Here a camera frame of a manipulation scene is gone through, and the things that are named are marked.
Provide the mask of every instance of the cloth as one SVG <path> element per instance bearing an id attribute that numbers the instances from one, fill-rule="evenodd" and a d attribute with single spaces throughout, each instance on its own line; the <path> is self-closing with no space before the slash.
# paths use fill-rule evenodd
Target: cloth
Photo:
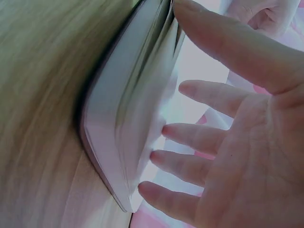
<path id="1" fill-rule="evenodd" d="M 301 1 L 299 8 L 297 9 L 296 15 L 291 22 L 287 32 L 277 39 L 277 41 L 281 42 L 284 45 L 287 45 L 291 48 L 298 49 L 304 51 L 304 0 Z M 229 72 L 227 84 L 240 87 L 245 90 L 255 92 L 255 93 L 267 93 L 267 91 L 263 88 L 260 88 L 256 85 L 251 84 L 240 76 L 234 74 L 233 72 Z M 186 100 L 180 103 L 179 108 L 182 109 L 183 106 L 186 106 Z M 186 109 L 187 112 L 195 113 L 197 111 L 202 111 L 202 109 Z M 186 116 L 185 118 L 189 118 L 189 116 L 195 118 L 199 113 L 191 114 Z M 219 113 L 211 108 L 209 108 L 203 115 L 200 115 L 200 118 L 193 119 L 194 123 L 205 124 L 207 126 L 212 126 L 221 129 L 229 129 L 232 124 L 233 119 Z M 177 144 L 173 141 L 167 140 L 165 143 L 165 150 L 175 151 L 178 153 L 187 153 L 194 154 L 197 156 L 209 157 L 200 152 L 196 152 L 191 148 Z M 193 184 L 185 183 L 180 179 L 174 177 L 171 174 L 165 173 L 163 171 L 159 171 L 156 175 L 154 182 L 162 185 L 170 190 L 185 192 L 192 195 L 200 196 L 203 192 L 203 188 L 195 186 Z M 139 208 L 139 210 L 133 214 L 130 228 L 191 228 L 192 226 L 183 223 L 181 221 L 177 221 L 166 216 L 164 213 L 154 209 L 147 202 L 143 202 Z"/>

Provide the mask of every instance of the wooden surface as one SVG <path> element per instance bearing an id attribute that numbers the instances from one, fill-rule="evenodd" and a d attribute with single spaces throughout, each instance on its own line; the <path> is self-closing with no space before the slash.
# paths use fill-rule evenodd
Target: wooden surface
<path id="1" fill-rule="evenodd" d="M 0 227 L 128 227 L 73 112 L 135 1 L 0 0 Z"/>

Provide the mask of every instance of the pink pattern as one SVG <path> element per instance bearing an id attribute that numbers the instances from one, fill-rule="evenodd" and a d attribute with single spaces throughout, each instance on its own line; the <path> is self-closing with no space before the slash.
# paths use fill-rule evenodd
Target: pink pattern
<path id="1" fill-rule="evenodd" d="M 197 121 L 197 124 L 203 125 L 203 124 L 205 124 L 205 123 L 207 123 L 207 118 L 206 118 L 205 115 L 203 115 L 203 116 Z"/>
<path id="2" fill-rule="evenodd" d="M 168 228 L 169 226 L 150 212 L 147 208 L 141 207 L 133 214 L 130 227 L 132 228 Z"/>

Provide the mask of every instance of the finger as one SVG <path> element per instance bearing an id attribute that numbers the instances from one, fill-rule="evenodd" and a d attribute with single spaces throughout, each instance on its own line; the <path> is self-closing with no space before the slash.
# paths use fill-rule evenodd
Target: finger
<path id="1" fill-rule="evenodd" d="M 237 114 L 241 103 L 252 93 L 223 83 L 199 80 L 185 81 L 179 91 L 191 99 L 207 104 L 232 118 Z"/>
<path id="2" fill-rule="evenodd" d="M 227 9 L 226 16 L 247 24 L 259 11 L 269 7 L 271 5 L 268 1 L 233 0 Z"/>
<path id="3" fill-rule="evenodd" d="M 138 190 L 147 203 L 156 209 L 172 218 L 195 226 L 195 213 L 199 197 L 170 191 L 147 181 L 140 183 Z"/>
<path id="4" fill-rule="evenodd" d="M 299 59 L 304 58 L 304 53 L 191 0 L 175 1 L 174 12 L 200 49 L 255 85 L 278 94 L 303 82 L 297 72 L 303 69 Z"/>
<path id="5" fill-rule="evenodd" d="M 202 187 L 205 186 L 205 179 L 212 164 L 212 160 L 171 151 L 154 151 L 150 159 L 163 171 Z"/>
<path id="6" fill-rule="evenodd" d="M 215 155 L 227 132 L 199 124 L 173 123 L 164 126 L 162 134 L 197 151 Z"/>

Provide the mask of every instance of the palm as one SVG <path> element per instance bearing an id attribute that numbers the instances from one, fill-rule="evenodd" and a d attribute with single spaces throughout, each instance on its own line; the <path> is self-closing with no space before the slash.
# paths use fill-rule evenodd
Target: palm
<path id="1" fill-rule="evenodd" d="M 198 226 L 278 228 L 293 227 L 292 223 L 294 227 L 300 225 L 300 221 L 293 218 L 295 212 L 301 215 L 304 209 L 304 171 L 298 169 L 304 162 L 294 161 L 293 155 L 284 149 L 290 145 L 284 144 L 282 137 L 296 138 L 292 131 L 276 134 L 282 131 L 282 123 L 276 124 L 269 118 L 273 115 L 274 119 L 279 118 L 273 100 L 266 95 L 252 95 L 240 105 L 206 177 L 196 213 Z M 293 115 L 293 120 L 288 120 L 284 118 L 287 114 L 282 112 L 283 120 L 288 121 L 285 124 L 290 125 L 288 123 L 296 119 Z M 276 218 L 276 224 L 272 219 L 267 224 L 267 219 L 261 219 L 265 217 Z"/>
<path id="2" fill-rule="evenodd" d="M 175 3 L 174 12 L 199 48 L 270 95 L 183 82 L 180 92 L 234 122 L 228 131 L 181 123 L 164 127 L 167 138 L 214 160 L 151 154 L 162 170 L 204 187 L 201 197 L 150 182 L 140 184 L 139 192 L 155 208 L 196 227 L 304 227 L 304 53 L 189 0 Z"/>

